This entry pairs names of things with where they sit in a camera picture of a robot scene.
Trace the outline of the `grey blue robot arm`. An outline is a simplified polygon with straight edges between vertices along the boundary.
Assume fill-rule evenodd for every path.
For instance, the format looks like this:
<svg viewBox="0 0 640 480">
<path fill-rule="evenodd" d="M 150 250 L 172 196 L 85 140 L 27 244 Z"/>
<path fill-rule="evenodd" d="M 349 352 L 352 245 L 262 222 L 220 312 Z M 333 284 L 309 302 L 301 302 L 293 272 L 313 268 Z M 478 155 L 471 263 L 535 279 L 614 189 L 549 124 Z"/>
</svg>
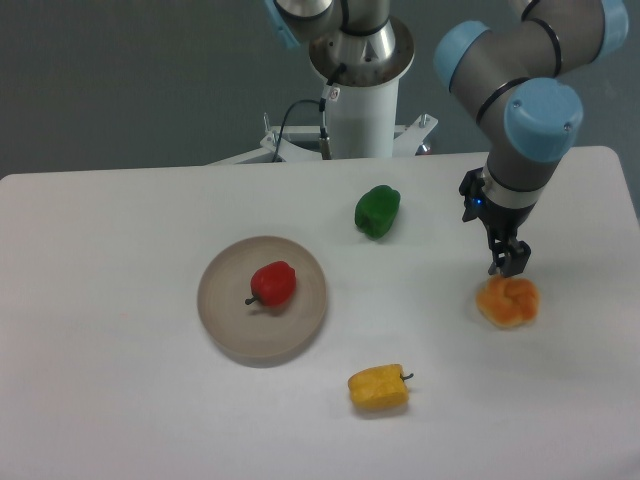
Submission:
<svg viewBox="0 0 640 480">
<path fill-rule="evenodd" d="M 320 149 L 327 158 L 388 157 L 395 139 L 398 81 L 414 58 L 406 26 L 386 1 L 270 1 L 290 45 L 305 43 L 325 86 Z M 480 220 L 490 272 L 522 273 L 530 247 L 517 237 L 583 120 L 577 93 L 560 75 L 619 49 L 629 30 L 621 1 L 516 1 L 519 24 L 496 33 L 479 21 L 447 32 L 433 64 L 490 140 L 483 167 L 459 188 L 465 221 Z"/>
</svg>

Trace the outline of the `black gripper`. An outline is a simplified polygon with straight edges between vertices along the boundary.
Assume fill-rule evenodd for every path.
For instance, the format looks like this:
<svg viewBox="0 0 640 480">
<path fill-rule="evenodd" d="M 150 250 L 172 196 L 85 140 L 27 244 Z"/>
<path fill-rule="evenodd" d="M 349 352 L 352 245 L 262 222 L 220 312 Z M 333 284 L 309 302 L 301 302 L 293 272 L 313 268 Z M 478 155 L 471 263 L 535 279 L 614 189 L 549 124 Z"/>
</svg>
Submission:
<svg viewBox="0 0 640 480">
<path fill-rule="evenodd" d="M 464 222 L 479 219 L 485 227 L 492 262 L 489 275 L 514 277 L 524 272 L 531 255 L 525 241 L 517 239 L 518 228 L 524 223 L 534 205 L 510 208 L 499 205 L 488 196 L 488 180 L 481 169 L 466 173 L 459 187 L 464 197 Z"/>
</svg>

